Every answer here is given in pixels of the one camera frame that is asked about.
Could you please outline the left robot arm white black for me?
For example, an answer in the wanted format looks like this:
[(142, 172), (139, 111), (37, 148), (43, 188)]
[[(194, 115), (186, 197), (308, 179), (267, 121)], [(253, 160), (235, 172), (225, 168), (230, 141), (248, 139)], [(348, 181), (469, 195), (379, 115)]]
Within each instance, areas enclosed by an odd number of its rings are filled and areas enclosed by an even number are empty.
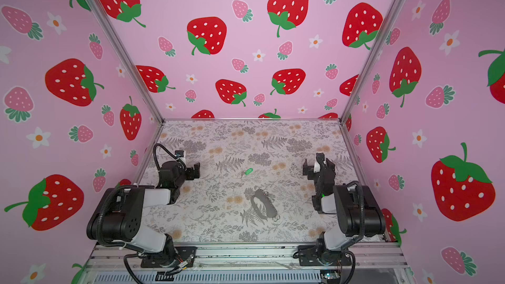
[(168, 267), (176, 270), (193, 266), (196, 247), (176, 247), (173, 237), (142, 223), (145, 209), (173, 205), (180, 188), (188, 180), (200, 177), (199, 163), (184, 168), (177, 161), (165, 162), (158, 186), (123, 185), (106, 190), (86, 233), (103, 247), (134, 251), (142, 259), (142, 268)]

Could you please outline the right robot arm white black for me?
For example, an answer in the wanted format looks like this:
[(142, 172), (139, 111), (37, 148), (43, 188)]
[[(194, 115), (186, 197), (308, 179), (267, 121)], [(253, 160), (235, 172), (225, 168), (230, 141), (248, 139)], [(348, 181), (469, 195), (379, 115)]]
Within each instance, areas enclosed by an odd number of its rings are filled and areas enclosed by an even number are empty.
[(314, 245), (300, 246), (293, 254), (301, 266), (353, 264), (350, 248), (365, 237), (385, 233), (386, 222), (370, 188), (359, 181), (337, 185), (335, 164), (318, 153), (313, 166), (304, 163), (302, 174), (314, 183), (312, 205), (319, 214), (335, 215), (337, 225), (322, 232)]

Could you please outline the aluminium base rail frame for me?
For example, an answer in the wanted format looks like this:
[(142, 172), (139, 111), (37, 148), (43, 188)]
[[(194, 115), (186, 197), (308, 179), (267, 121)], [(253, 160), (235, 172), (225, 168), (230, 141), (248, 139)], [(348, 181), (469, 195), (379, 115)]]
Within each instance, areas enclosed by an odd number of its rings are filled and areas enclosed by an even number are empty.
[(130, 268), (142, 283), (415, 283), (395, 243), (359, 243), (351, 247), (356, 261), (334, 266), (317, 261), (303, 266), (293, 257), (298, 243), (193, 243), (193, 264), (174, 276), (169, 268), (142, 268), (137, 257)]

